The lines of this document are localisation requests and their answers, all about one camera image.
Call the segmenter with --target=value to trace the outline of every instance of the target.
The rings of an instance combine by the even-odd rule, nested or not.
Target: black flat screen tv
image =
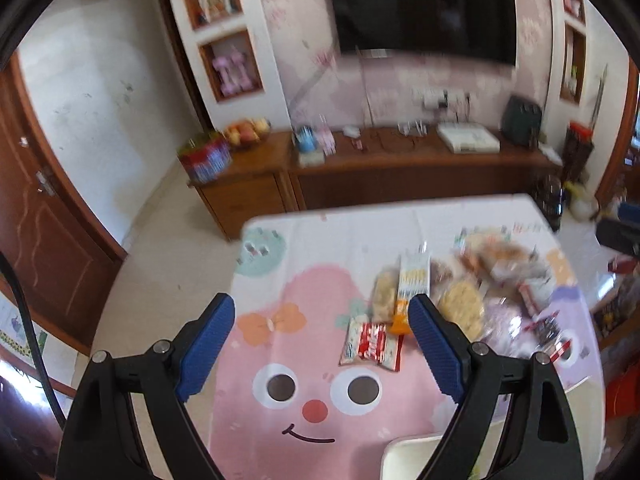
[[[516,63],[515,0],[332,0],[340,51]]]

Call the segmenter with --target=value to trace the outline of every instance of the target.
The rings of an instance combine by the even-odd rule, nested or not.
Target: baseboard
[[[125,251],[129,252],[130,248],[140,235],[140,232],[146,225],[150,216],[153,214],[156,208],[158,208],[158,203],[167,192],[172,181],[178,178],[180,173],[183,172],[184,169],[182,168],[180,161],[177,159],[171,164],[171,166],[169,166],[169,169],[164,174],[164,177],[160,179],[160,182],[158,182],[158,185],[151,192],[149,198],[146,199],[146,202],[140,209],[140,212],[136,215],[133,224],[131,225],[131,229],[129,229],[126,236],[124,237],[124,240],[122,241],[122,247]]]

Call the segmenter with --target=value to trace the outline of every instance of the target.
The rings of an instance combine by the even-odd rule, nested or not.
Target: cartoon tablecloth
[[[368,310],[383,267],[425,240],[433,254],[447,254],[460,237],[487,228],[535,248],[554,270],[559,286],[547,310],[559,310],[572,340],[571,356],[556,365],[562,384],[589,376],[602,384],[584,299],[527,196],[258,218],[244,228],[231,288],[236,323],[215,368],[209,450],[224,476],[374,480],[391,440],[443,432],[455,405],[410,338],[398,373],[339,367],[338,359],[348,320]]]

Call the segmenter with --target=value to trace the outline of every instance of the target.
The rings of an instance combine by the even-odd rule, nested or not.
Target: cartoon face
[[[267,274],[282,261],[285,248],[284,238],[277,231],[249,229],[240,246],[236,272],[253,277]]]
[[[337,365],[346,332],[336,319],[353,300],[363,298],[348,272],[315,267],[236,320],[217,363],[209,446],[226,478],[374,480],[391,440],[443,429],[432,415],[445,397],[415,342],[398,373]]]

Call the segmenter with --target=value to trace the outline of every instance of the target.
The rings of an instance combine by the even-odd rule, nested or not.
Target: black speaker
[[[517,95],[509,98],[502,115],[501,131],[517,146],[537,146],[542,124],[542,108],[537,103]]]

